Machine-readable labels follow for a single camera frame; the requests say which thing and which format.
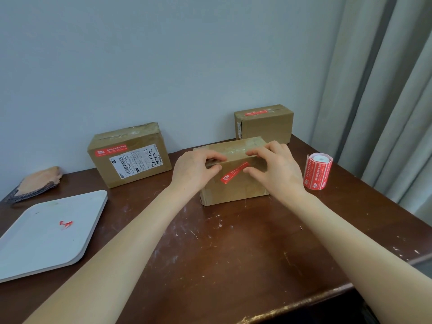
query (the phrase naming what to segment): white tray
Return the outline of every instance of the white tray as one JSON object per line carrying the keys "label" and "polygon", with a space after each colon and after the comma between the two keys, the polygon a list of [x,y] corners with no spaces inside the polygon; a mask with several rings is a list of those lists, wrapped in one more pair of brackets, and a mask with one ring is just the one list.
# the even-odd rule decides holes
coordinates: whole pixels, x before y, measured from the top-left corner
{"label": "white tray", "polygon": [[0,283],[80,260],[106,201],[100,190],[28,208],[0,238]]}

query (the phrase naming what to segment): gray curtain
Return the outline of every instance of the gray curtain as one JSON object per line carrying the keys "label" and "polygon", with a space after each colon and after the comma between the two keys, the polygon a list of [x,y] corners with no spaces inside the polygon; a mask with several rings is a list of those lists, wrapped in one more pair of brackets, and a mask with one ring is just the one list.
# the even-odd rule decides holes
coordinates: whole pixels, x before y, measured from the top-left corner
{"label": "gray curtain", "polygon": [[346,0],[312,138],[432,225],[432,0]]}

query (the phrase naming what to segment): brown table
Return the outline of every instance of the brown table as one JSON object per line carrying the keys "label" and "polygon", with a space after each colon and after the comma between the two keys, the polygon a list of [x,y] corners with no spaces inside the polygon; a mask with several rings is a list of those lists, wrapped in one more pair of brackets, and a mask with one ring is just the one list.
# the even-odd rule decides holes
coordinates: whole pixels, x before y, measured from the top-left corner
{"label": "brown table", "polygon": [[[313,148],[294,136],[289,146],[303,168]],[[184,151],[170,154],[173,164]],[[108,191],[81,261],[0,284],[0,323],[23,322],[170,181],[171,171],[109,190],[90,169],[65,175],[41,196],[0,203],[3,234],[36,203]],[[312,193],[403,260],[432,257],[432,228],[343,168],[333,165],[327,187]],[[273,197],[204,208],[195,196],[159,241],[118,323],[252,323],[351,288],[308,228]]]}

